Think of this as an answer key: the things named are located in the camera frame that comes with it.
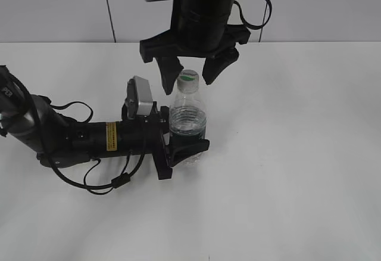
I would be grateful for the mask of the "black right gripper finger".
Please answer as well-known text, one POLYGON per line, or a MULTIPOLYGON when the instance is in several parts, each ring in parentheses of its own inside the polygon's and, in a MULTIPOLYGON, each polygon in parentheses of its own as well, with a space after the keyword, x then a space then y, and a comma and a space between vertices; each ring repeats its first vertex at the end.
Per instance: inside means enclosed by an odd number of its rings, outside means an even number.
POLYGON ((161 74, 163 90, 166 95, 170 95, 184 67, 177 57, 159 57, 157 58, 157 64, 161 74))
POLYGON ((212 84, 224 69, 236 62, 239 52, 236 48, 228 48, 216 54, 214 57, 205 59, 202 77, 207 85, 212 84))

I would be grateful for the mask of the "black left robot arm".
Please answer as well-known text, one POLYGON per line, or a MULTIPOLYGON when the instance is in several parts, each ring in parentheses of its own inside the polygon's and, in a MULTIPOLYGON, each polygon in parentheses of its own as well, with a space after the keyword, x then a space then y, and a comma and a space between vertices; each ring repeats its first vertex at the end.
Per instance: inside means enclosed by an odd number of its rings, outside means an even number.
POLYGON ((133 76, 119 122, 77 121, 59 113, 69 105, 52 105, 48 97, 32 95, 6 66, 1 66, 1 135, 12 135, 36 153, 45 167, 62 169, 91 160, 150 154, 160 180, 172 168, 207 151, 210 142, 196 137, 171 137, 169 109, 157 108, 148 80, 133 76))

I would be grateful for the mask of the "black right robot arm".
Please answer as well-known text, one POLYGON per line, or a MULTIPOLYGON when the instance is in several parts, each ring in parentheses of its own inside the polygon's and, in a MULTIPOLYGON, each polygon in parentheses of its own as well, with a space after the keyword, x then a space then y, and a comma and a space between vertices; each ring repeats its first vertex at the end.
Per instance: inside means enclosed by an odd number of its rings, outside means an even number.
POLYGON ((183 70, 181 57, 203 58, 202 77, 210 85, 224 69, 238 60, 236 44, 246 44, 250 37, 243 24, 228 24, 234 0, 145 1, 173 3, 170 28, 140 42, 143 62, 157 62, 167 95, 172 93, 183 70))

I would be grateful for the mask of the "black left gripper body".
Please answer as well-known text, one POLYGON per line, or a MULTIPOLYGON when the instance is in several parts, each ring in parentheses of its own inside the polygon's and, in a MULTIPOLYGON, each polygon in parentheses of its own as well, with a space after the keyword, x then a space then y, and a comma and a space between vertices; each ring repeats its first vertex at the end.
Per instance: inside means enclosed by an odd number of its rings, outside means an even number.
POLYGON ((129 176, 132 177, 141 167, 143 159, 150 154, 153 158, 158 179, 165 180, 172 177, 168 150, 164 135, 169 133, 169 108, 162 106, 157 109, 153 103, 151 112, 147 116, 135 115, 133 119, 127 118, 127 106, 121 110, 120 137, 123 147, 130 155, 138 155, 139 160, 129 176))

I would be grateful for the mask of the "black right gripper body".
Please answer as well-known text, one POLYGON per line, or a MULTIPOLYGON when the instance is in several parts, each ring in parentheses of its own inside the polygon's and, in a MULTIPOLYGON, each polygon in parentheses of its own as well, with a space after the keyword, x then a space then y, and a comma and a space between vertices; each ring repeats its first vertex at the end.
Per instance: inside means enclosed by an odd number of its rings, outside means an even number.
POLYGON ((246 44, 250 31, 228 24, 232 0, 173 0, 170 28, 140 41, 144 63, 160 57, 213 57, 236 43, 246 44))

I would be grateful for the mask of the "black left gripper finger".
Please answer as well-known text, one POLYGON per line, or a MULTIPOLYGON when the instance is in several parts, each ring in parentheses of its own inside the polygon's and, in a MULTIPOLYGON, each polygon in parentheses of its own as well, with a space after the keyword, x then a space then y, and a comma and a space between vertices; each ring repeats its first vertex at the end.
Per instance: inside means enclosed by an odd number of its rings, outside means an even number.
POLYGON ((210 141, 200 139, 192 142, 170 141, 169 143, 169 166, 175 167, 180 162, 207 151, 210 146, 210 141))

